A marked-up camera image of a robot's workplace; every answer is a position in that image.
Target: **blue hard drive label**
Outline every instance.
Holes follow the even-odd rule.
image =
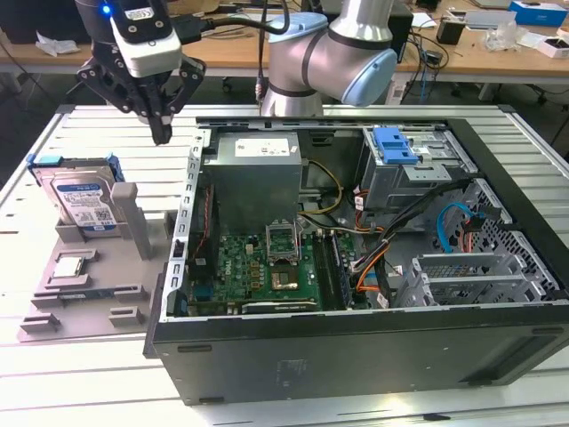
[[[103,190],[99,184],[58,185],[57,191],[65,210],[84,230],[112,230],[116,226],[110,207],[101,201]]]

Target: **floor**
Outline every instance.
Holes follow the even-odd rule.
[[[66,92],[76,80],[73,76],[36,75],[39,84],[58,103],[65,99]],[[221,90],[220,78],[208,78],[191,99],[193,104],[252,104],[254,103],[254,80],[252,78],[232,78],[232,92]],[[38,135],[53,115],[57,105],[34,83],[28,80],[22,92],[4,100],[0,105],[0,187],[8,180],[12,171],[26,155]],[[434,105],[477,105],[479,88],[476,85],[462,84],[459,92],[452,84],[437,83],[429,96],[428,103]],[[562,92],[561,86],[544,87],[550,92]],[[569,91],[562,95],[546,94],[547,100],[538,102],[535,91],[524,85],[503,85],[492,103],[509,104],[541,135],[551,141],[559,126],[567,118],[564,105],[569,104]],[[84,89],[68,103],[98,104],[100,99]],[[417,96],[409,95],[406,104],[419,104]],[[561,155],[569,151],[569,125],[557,138],[555,148]]]

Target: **hard drive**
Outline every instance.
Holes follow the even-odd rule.
[[[117,235],[124,214],[111,201],[115,182],[124,181],[118,158],[28,158],[28,170],[60,211],[58,225],[76,225],[86,237]]]

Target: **laptop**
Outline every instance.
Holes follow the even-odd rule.
[[[507,10],[512,3],[511,0],[471,0],[473,4],[482,9],[504,9]]]

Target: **slotted metal table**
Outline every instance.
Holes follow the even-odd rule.
[[[466,118],[569,246],[569,167],[519,115],[486,106],[330,107],[325,114]],[[125,179],[138,184],[138,205],[158,218],[178,208],[185,137],[195,117],[256,115],[250,106],[186,107],[174,119],[170,144],[154,147],[134,114],[63,106],[30,153],[104,157],[112,151]],[[569,425],[569,350],[506,387],[190,408],[161,362],[142,356],[144,334],[21,345],[16,333],[56,242],[56,220],[23,161],[0,193],[0,425]]]

